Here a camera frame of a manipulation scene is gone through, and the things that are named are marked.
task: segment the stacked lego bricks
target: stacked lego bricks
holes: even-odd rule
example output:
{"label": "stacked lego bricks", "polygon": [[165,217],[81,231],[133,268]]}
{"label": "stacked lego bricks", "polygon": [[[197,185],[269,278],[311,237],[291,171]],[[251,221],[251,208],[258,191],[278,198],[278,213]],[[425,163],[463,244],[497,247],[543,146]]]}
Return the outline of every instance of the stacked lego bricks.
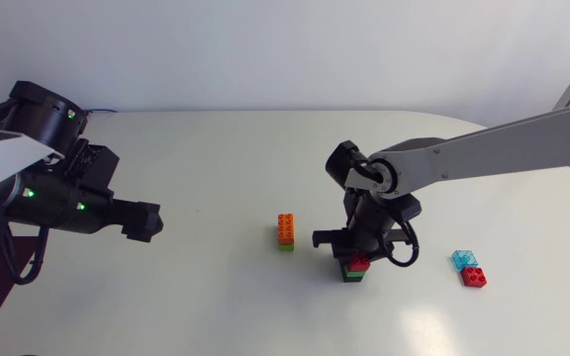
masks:
{"label": "stacked lego bricks", "polygon": [[279,251],[294,250],[294,215],[279,214],[278,216],[278,249]]}
{"label": "stacked lego bricks", "polygon": [[487,284],[487,279],[483,274],[483,269],[478,268],[479,265],[474,258],[472,251],[457,250],[452,253],[452,262],[461,273],[463,284],[466,287],[481,288]]}
{"label": "stacked lego bricks", "polygon": [[368,268],[371,266],[371,262],[364,253],[355,252],[348,263],[340,263],[340,265],[342,270],[342,281],[360,282]]}

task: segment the white table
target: white table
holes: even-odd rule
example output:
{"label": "white table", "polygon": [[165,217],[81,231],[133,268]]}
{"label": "white table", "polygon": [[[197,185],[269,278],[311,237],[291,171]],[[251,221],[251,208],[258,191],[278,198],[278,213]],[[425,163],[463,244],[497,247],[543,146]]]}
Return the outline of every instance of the white table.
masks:
{"label": "white table", "polygon": [[[164,231],[54,231],[38,281],[0,311],[0,355],[570,355],[568,168],[419,190],[420,259],[378,261],[359,284],[312,246],[345,223],[325,172],[341,141],[370,154],[479,129],[406,112],[94,114],[86,136],[121,157],[110,188],[161,204]],[[293,253],[276,249],[280,213]],[[462,285],[455,249],[486,287]]]}

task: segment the orange lego brick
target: orange lego brick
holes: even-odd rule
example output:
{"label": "orange lego brick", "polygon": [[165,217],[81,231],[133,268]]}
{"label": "orange lego brick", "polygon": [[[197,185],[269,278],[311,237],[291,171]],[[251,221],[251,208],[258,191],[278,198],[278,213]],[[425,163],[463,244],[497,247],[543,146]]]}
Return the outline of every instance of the orange lego brick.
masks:
{"label": "orange lego brick", "polygon": [[278,215],[278,244],[294,244],[294,215]]}

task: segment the robotic arm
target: robotic arm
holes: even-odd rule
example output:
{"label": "robotic arm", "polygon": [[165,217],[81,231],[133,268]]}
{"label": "robotic arm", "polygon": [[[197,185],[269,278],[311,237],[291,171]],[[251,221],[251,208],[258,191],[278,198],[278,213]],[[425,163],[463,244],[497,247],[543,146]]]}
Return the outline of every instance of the robotic arm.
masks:
{"label": "robotic arm", "polygon": [[[118,224],[127,238],[144,242],[162,230],[159,205],[113,198],[108,186],[119,158],[79,138],[87,118],[78,106],[24,81],[10,98],[0,104],[0,249],[15,283],[37,278],[51,228],[94,233]],[[25,277],[9,222],[40,227]]]}
{"label": "robotic arm", "polygon": [[[410,220],[422,210],[412,192],[432,183],[570,165],[570,107],[451,139],[416,138],[368,158],[351,141],[341,143],[326,170],[344,189],[346,227],[314,231],[314,246],[332,245],[344,282],[353,259],[388,258],[407,267],[419,256]],[[397,223],[401,229],[392,229]],[[393,242],[413,247],[408,261],[393,257]]]}

